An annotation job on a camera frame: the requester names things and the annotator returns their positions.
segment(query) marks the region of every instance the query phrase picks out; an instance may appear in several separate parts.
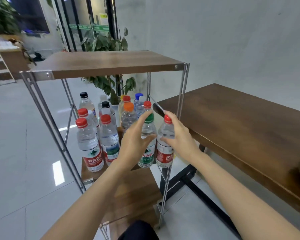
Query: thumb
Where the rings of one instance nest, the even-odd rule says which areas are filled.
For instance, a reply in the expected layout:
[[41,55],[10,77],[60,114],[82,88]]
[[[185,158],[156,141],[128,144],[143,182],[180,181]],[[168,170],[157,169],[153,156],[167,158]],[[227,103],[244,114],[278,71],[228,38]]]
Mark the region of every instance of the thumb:
[[152,134],[143,139],[143,143],[147,147],[151,141],[153,141],[157,137],[156,134]]
[[166,138],[166,137],[161,137],[160,140],[173,147],[174,139],[169,139],[169,138]]

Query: white ladder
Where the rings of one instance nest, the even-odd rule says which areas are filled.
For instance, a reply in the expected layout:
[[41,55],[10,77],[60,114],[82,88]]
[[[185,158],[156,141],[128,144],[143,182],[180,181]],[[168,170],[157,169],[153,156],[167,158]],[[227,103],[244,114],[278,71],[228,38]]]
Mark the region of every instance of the white ladder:
[[6,67],[6,69],[1,69],[0,70],[0,74],[2,74],[2,73],[9,73],[10,76],[11,76],[11,78],[12,78],[10,80],[0,80],[0,85],[15,83],[16,80],[14,79],[14,77],[13,77],[12,73],[10,72],[7,64],[5,63],[4,59],[2,58],[1,53],[0,53],[0,62],[3,62],[4,66]]

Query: dark pants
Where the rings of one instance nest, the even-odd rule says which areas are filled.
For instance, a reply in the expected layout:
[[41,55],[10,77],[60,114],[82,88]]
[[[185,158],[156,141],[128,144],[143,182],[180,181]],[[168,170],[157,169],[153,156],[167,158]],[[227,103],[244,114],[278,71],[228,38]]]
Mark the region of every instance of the dark pants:
[[130,225],[118,240],[159,240],[159,238],[149,223],[138,220]]

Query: bottle with black cap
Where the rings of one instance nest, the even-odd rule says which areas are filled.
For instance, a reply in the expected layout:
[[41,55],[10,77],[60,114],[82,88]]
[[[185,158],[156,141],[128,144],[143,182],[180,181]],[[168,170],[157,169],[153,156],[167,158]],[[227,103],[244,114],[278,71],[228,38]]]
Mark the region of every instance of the bottle with black cap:
[[91,110],[93,115],[97,117],[96,115],[96,109],[94,107],[94,104],[92,101],[88,98],[88,93],[87,92],[81,92],[80,93],[81,101],[79,104],[79,109],[85,108],[87,110]]
[[111,122],[112,124],[117,127],[117,121],[116,121],[116,112],[113,110],[113,108],[110,107],[110,104],[108,101],[104,101],[101,103],[102,108],[109,108],[111,113]]

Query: left forearm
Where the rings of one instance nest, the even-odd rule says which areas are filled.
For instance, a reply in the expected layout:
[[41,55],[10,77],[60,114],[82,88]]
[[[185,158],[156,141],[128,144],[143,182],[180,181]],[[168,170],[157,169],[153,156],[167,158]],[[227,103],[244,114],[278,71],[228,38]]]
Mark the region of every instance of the left forearm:
[[115,160],[98,180],[51,227],[42,239],[93,239],[122,177],[127,173]]

